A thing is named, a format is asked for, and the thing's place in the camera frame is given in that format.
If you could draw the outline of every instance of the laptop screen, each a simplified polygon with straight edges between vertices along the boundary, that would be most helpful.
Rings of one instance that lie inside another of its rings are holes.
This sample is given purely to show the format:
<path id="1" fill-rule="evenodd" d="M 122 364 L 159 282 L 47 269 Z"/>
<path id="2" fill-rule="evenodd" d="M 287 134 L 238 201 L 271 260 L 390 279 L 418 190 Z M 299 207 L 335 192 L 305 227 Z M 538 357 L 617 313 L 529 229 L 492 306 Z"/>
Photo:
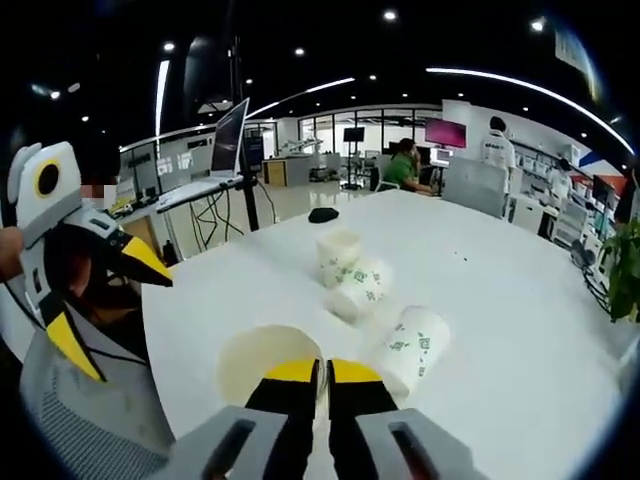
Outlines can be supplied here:
<path id="1" fill-rule="evenodd" d="M 211 171 L 229 171 L 238 173 L 240 141 L 244 128 L 244 117 L 247 115 L 249 99 L 235 106 L 229 113 L 222 117 L 216 126 L 216 135 L 213 142 L 213 154 L 211 156 Z"/>

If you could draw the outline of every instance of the man in white shirt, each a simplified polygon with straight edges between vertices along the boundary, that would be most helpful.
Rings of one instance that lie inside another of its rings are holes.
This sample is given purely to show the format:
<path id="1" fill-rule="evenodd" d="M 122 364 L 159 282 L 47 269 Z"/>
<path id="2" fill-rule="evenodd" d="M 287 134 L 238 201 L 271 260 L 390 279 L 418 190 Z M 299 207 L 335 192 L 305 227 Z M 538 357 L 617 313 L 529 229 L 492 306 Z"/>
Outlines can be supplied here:
<path id="1" fill-rule="evenodd" d="M 562 201 L 569 198 L 572 185 L 570 170 L 571 165 L 563 158 L 558 162 L 558 167 L 549 174 L 549 204 L 552 207 L 560 208 Z"/>
<path id="2" fill-rule="evenodd" d="M 482 156 L 480 160 L 487 165 L 503 168 L 507 172 L 504 181 L 504 193 L 509 193 L 509 178 L 516 168 L 516 151 L 513 144 L 507 140 L 505 133 L 507 125 L 500 117 L 491 117 L 489 135 L 482 140 Z"/>

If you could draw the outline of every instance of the pink monitor screen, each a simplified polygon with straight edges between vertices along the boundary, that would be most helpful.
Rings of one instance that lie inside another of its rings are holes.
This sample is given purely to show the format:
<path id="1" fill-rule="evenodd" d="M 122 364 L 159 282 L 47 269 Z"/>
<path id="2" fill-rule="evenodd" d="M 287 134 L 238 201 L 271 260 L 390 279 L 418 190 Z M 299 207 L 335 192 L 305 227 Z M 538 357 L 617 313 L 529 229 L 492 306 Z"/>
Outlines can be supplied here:
<path id="1" fill-rule="evenodd" d="M 446 120 L 430 119 L 424 126 L 424 139 L 440 145 L 466 148 L 467 126 Z"/>

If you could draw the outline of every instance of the black ceiling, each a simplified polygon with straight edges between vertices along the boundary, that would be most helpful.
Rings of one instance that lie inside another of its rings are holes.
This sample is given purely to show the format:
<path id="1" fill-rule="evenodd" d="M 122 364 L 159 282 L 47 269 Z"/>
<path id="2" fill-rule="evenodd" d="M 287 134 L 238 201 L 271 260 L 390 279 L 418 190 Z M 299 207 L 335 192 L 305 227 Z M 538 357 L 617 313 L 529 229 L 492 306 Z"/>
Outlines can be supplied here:
<path id="1" fill-rule="evenodd" d="M 198 107 L 231 96 L 226 45 L 234 35 L 239 38 L 242 79 L 253 80 L 242 87 L 243 94 L 251 97 L 252 109 L 310 87 L 356 78 L 353 83 L 285 102 L 265 112 L 265 117 L 277 118 L 290 111 L 295 116 L 309 115 L 349 105 L 438 104 L 463 92 L 473 104 L 556 128 L 616 164 L 624 161 L 624 148 L 558 101 L 494 80 L 428 74 L 425 68 L 469 68 L 529 81 L 603 119 L 622 114 L 624 120 L 616 128 L 626 135 L 632 133 L 640 113 L 626 70 L 634 45 L 628 43 L 633 17 L 613 6 L 599 6 L 595 15 L 575 9 L 565 12 L 557 2 L 553 11 L 531 2 L 472 6 L 478 2 L 409 0 L 59 3 L 20 7 L 24 11 L 5 22 L 15 24 L 19 34 L 5 33 L 12 47 L 5 63 L 11 68 L 3 69 L 11 72 L 4 103 L 11 108 L 2 114 L 3 125 L 26 125 L 32 136 L 45 142 L 67 138 L 95 148 L 152 136 L 162 59 L 171 60 L 162 131 L 208 121 L 196 113 Z M 392 23 L 383 19 L 389 8 L 398 15 Z M 552 29 L 539 34 L 530 29 L 531 20 L 540 15 L 556 25 L 570 25 L 586 45 L 607 86 L 597 101 L 582 75 L 555 58 Z M 166 41 L 175 42 L 173 52 L 163 51 Z M 297 47 L 304 48 L 305 56 L 294 54 Z M 612 55 L 625 50 L 626 60 Z M 185 74 L 191 78 L 186 93 Z M 369 80 L 371 74 L 377 76 L 375 82 Z M 76 82 L 80 90 L 69 93 L 67 88 Z M 60 91 L 61 96 L 53 101 L 38 95 L 32 84 Z M 85 115 L 88 122 L 81 121 Z M 585 140 L 580 139 L 582 132 L 588 135 Z"/>

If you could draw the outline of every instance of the white shirt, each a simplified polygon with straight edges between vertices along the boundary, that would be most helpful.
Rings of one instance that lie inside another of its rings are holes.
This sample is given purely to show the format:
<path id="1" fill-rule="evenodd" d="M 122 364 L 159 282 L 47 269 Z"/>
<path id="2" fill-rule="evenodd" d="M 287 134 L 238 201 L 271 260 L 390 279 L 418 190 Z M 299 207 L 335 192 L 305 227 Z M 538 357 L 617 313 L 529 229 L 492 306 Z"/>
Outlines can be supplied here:
<path id="1" fill-rule="evenodd" d="M 500 130 L 489 130 L 489 135 L 482 140 L 481 161 L 507 171 L 504 193 L 509 193 L 509 168 L 516 168 L 516 150 Z"/>
<path id="2" fill-rule="evenodd" d="M 562 200 L 569 198 L 571 190 L 571 177 L 569 172 L 553 169 L 549 174 L 549 183 L 551 184 L 551 203 L 552 206 L 558 208 Z"/>

